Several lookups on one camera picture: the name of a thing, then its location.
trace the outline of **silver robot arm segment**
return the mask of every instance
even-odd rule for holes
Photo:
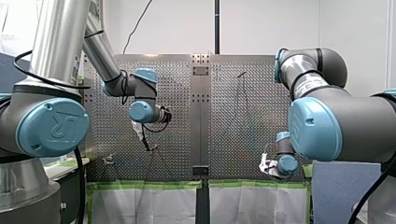
[[[330,49],[282,49],[276,81],[290,90],[290,141],[318,161],[388,161],[395,151],[393,92],[353,97],[343,89],[347,67]]]
[[[106,32],[97,30],[94,18],[89,15],[83,50],[103,80],[102,89],[108,96],[134,96],[129,116],[138,123],[169,122],[171,114],[163,106],[156,105],[157,74],[140,68],[132,74],[121,70],[114,60]]]

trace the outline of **industrial robot arm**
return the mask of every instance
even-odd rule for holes
[[[85,137],[89,118],[79,103],[79,55],[84,49],[112,97],[134,96],[129,116],[138,123],[169,122],[171,114],[156,105],[157,74],[140,68],[129,74],[117,66],[106,33],[89,16],[90,0],[43,1],[27,75],[3,95],[0,108],[0,156],[56,157],[72,151]]]
[[[317,161],[382,163],[383,174],[364,194],[349,224],[368,202],[370,223],[395,223],[396,91],[371,97],[353,97],[343,88],[347,67],[330,49],[282,49],[276,55],[275,80],[289,91],[289,146],[277,143],[278,152],[293,152]],[[278,157],[279,174],[292,175],[296,160]]]
[[[83,50],[103,80],[102,89],[108,96],[134,96],[129,116],[138,123],[169,122],[171,114],[164,106],[156,105],[157,74],[140,68],[128,74],[121,70],[113,57],[106,32],[96,29],[92,15],[88,16]]]

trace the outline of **wire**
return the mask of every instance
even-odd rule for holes
[[[2,102],[3,103],[0,104],[0,115],[3,112],[3,109],[9,106],[9,104],[11,103],[11,98],[3,99]]]
[[[134,29],[132,30],[132,32],[129,34],[129,36],[128,36],[128,41],[126,42],[126,45],[125,45],[125,47],[124,47],[124,50],[123,50],[122,54],[125,54],[125,51],[126,51],[126,49],[128,48],[129,42],[131,41],[131,36],[134,34],[134,32],[135,32],[136,29],[137,29],[137,26],[139,26],[140,21],[141,21],[141,20],[143,19],[143,17],[145,16],[146,11],[148,10],[149,5],[151,4],[151,2],[152,2],[152,0],[149,0],[149,1],[148,1],[148,4],[146,5],[145,10],[143,11],[143,13],[142,13],[142,15],[140,16],[139,20],[137,20],[136,26],[134,27]]]
[[[149,147],[148,140],[146,139],[144,127],[145,127],[144,124],[142,124],[142,136],[143,136],[142,142],[147,151],[152,151],[151,148]]]
[[[3,33],[4,29],[6,29],[7,19],[8,19],[8,3],[7,3],[6,16],[4,17],[4,23],[3,23],[3,28],[1,29],[1,33]]]
[[[355,211],[353,211],[352,216],[350,217],[348,224],[354,224],[356,221],[356,218],[358,216],[359,211],[363,208],[364,204],[367,202],[369,197],[375,192],[376,189],[384,182],[384,180],[388,177],[390,171],[393,169],[393,167],[396,165],[396,152],[393,154],[393,156],[390,158],[390,164],[385,170],[384,173],[375,181],[375,183],[367,190],[367,192],[363,195],[361,198],[361,201],[358,203],[358,206],[356,206]]]
[[[128,90],[128,73],[125,70],[121,70],[121,73],[123,75],[122,81],[121,81],[121,91],[122,91],[122,97],[121,97],[121,104],[125,105],[126,102],[128,101],[128,94],[127,94],[127,90]]]
[[[21,67],[18,65],[18,61],[19,61],[21,58],[23,58],[23,57],[25,57],[25,56],[27,56],[27,55],[29,55],[29,54],[32,54],[32,51],[31,51],[31,50],[29,50],[29,51],[27,51],[27,52],[24,52],[24,53],[22,53],[22,54],[20,54],[20,55],[18,55],[17,57],[15,57],[14,63],[13,63],[13,64],[14,64],[14,67],[15,67],[16,69],[18,69],[20,72],[24,73],[25,75],[27,75],[27,76],[29,76],[29,77],[34,77],[34,78],[36,78],[36,79],[38,79],[38,80],[40,80],[40,81],[42,81],[42,82],[44,82],[44,83],[47,83],[47,84],[50,84],[50,85],[53,85],[53,86],[66,87],[66,88],[76,89],[76,90],[87,90],[87,89],[90,88],[89,86],[80,86],[80,87],[79,87],[79,86],[72,86],[72,85],[67,85],[67,84],[63,84],[63,83],[60,83],[60,82],[51,81],[51,80],[49,80],[49,79],[47,79],[47,78],[40,77],[40,76],[38,76],[38,75],[36,75],[36,74],[33,74],[33,73],[31,73],[31,72],[28,72],[28,71],[24,70],[23,68],[21,68]]]
[[[85,213],[85,172],[84,172],[84,164],[82,163],[82,158],[78,147],[76,147],[74,153],[76,154],[76,161],[78,165],[78,177],[79,177],[79,206],[78,206],[78,215],[75,223],[82,224],[84,222],[84,213]]]
[[[168,124],[169,124],[169,121],[168,122],[166,122],[166,124],[165,124],[165,126],[163,127],[163,128],[161,128],[160,130],[151,130],[151,129],[149,129],[146,125],[144,125],[144,124],[142,124],[142,126],[147,130],[147,131],[149,131],[149,132],[151,132],[151,133],[160,133],[160,132],[162,132],[162,131],[164,131],[165,129],[166,129],[166,127],[168,127]]]

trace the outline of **pegboard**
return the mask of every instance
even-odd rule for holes
[[[120,98],[105,96],[101,79],[86,62],[85,81],[92,86],[84,95],[92,119],[86,140],[90,181],[193,179],[193,165],[208,165],[209,178],[268,178],[259,169],[262,153],[276,158],[276,134],[288,129],[290,105],[288,90],[274,82],[275,57],[206,55],[199,63],[196,57],[117,56],[126,71],[155,69],[158,104],[171,107],[168,128],[146,132],[148,143],[158,145],[154,153],[133,131],[127,115],[133,97],[121,105]],[[104,163],[109,155],[114,164]],[[302,179],[300,169],[292,180]]]
[[[85,105],[92,118],[91,132],[86,142],[87,156],[92,159],[88,170],[90,181],[112,179],[180,180],[191,178],[191,60],[187,56],[147,57],[118,56],[119,67],[128,72],[136,68],[152,68],[158,73],[158,105],[169,106],[172,121],[161,133],[145,132],[148,143],[157,145],[147,152],[133,130],[128,109],[133,97],[125,105],[120,98],[102,93],[102,80],[89,62],[85,75],[92,83],[86,92]],[[151,129],[159,130],[163,124]],[[113,155],[113,164],[104,158]]]
[[[259,169],[262,153],[276,158],[276,134],[288,130],[290,105],[289,91],[274,82],[274,60],[212,56],[210,178],[268,177]],[[295,177],[303,177],[301,169]]]

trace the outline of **metal frame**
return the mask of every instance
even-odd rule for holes
[[[262,55],[251,55],[251,56],[237,56],[237,55],[207,55],[207,54],[193,54],[193,55],[117,55],[116,60],[118,63],[169,63],[169,62],[186,62],[189,63],[190,69],[190,122],[191,122],[191,178],[177,178],[169,179],[164,178],[151,178],[150,180],[159,181],[175,181],[175,180],[201,180],[202,187],[197,190],[197,200],[196,200],[196,223],[206,224],[210,223],[210,203],[209,203],[209,186],[208,180],[210,178],[216,178],[211,176],[211,163],[210,163],[210,134],[212,125],[212,106],[213,97],[215,97],[212,90],[213,81],[217,78],[216,68],[214,67],[216,63],[236,63],[236,64],[247,64],[249,66],[255,66],[255,64],[262,65],[262,63],[267,63],[267,69],[273,69],[272,62],[274,61],[274,56],[262,56]],[[91,85],[94,81],[95,70],[91,64],[87,61],[85,62],[85,84]],[[289,102],[289,94],[287,90],[282,91],[285,97],[285,102]],[[85,91],[84,94],[84,105],[87,110],[92,113],[92,101],[94,101],[93,90]],[[92,126],[95,125],[95,120],[92,119]],[[285,129],[287,128],[286,122],[282,124]],[[101,160],[99,158],[94,147],[93,133],[90,129],[87,139],[86,139],[87,156],[92,160]],[[259,163],[253,164],[257,169],[259,169]],[[249,178],[249,179],[269,179],[268,176],[260,175],[239,175],[234,176],[236,178]],[[222,176],[220,178],[232,178],[232,176]],[[294,176],[290,181],[302,181],[304,178],[301,175]]]

